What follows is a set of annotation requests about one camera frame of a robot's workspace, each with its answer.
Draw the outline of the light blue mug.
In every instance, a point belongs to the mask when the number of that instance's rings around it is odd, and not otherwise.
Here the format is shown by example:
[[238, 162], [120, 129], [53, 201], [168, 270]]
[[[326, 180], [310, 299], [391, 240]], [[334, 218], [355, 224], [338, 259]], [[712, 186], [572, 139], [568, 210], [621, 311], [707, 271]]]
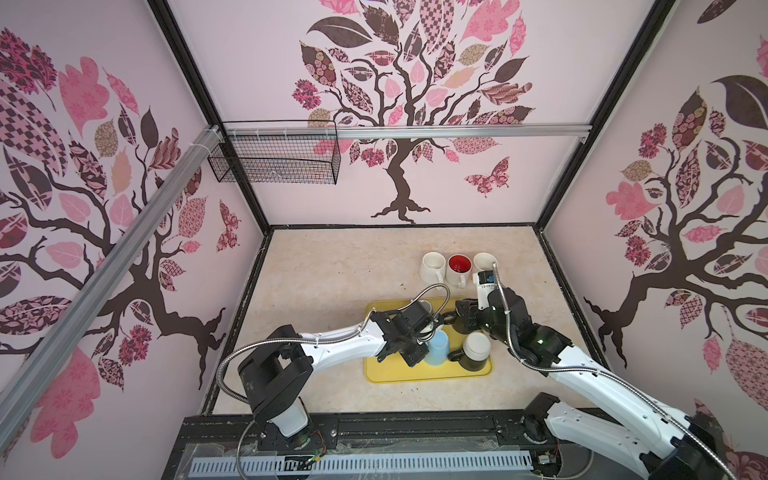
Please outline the light blue mug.
[[428, 353], [424, 358], [424, 362], [427, 365], [438, 367], [447, 361], [448, 354], [450, 353], [450, 339], [444, 331], [437, 331], [432, 338], [426, 342], [426, 345], [428, 347]]

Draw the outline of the pale pink mug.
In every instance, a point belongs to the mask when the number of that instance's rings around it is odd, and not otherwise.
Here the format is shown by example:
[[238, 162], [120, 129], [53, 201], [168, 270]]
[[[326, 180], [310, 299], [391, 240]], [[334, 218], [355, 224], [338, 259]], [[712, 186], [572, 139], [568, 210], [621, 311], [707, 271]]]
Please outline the pale pink mug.
[[484, 271], [493, 271], [493, 267], [498, 265], [498, 259], [487, 252], [477, 253], [473, 257], [473, 273], [479, 274]]

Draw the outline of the white ribbed-base mug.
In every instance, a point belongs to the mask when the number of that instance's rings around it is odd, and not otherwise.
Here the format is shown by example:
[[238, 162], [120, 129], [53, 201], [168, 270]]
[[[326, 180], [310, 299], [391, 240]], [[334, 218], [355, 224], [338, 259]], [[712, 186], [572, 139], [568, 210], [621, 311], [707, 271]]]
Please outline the white ribbed-base mug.
[[428, 252], [421, 259], [419, 277], [427, 284], [443, 283], [446, 267], [446, 258], [441, 253]]

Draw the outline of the white mug red interior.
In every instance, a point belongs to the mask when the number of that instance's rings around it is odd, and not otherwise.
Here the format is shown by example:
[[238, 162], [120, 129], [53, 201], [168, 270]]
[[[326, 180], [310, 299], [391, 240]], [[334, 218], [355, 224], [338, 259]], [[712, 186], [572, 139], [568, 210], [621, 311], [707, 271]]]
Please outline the white mug red interior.
[[446, 280], [449, 284], [463, 289], [471, 282], [473, 264], [469, 257], [463, 254], [454, 254], [447, 260]]

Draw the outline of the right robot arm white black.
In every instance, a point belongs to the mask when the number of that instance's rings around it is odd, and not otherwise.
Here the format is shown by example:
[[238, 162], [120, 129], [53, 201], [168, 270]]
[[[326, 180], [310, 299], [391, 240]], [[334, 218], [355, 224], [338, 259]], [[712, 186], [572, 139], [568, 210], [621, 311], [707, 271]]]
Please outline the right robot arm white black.
[[687, 415], [602, 367], [565, 335], [534, 322], [510, 288], [493, 288], [483, 300], [457, 301], [448, 322], [461, 334], [481, 332], [503, 343], [522, 366], [569, 387], [605, 414], [584, 413], [541, 393], [522, 418], [530, 440], [552, 436], [576, 443], [642, 479], [734, 476], [714, 420], [704, 413]]

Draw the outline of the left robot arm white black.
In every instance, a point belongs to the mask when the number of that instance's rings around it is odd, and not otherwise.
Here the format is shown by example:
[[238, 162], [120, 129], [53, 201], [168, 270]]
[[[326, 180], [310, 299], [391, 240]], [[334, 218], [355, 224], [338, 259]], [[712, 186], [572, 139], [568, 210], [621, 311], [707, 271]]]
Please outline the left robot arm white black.
[[300, 394], [312, 374], [353, 360], [382, 363], [390, 357], [413, 367], [427, 356], [427, 336], [440, 322], [419, 300], [373, 309], [362, 323], [334, 331], [300, 334], [281, 326], [237, 367], [245, 401], [257, 423], [272, 423], [283, 437], [294, 437], [310, 424]]

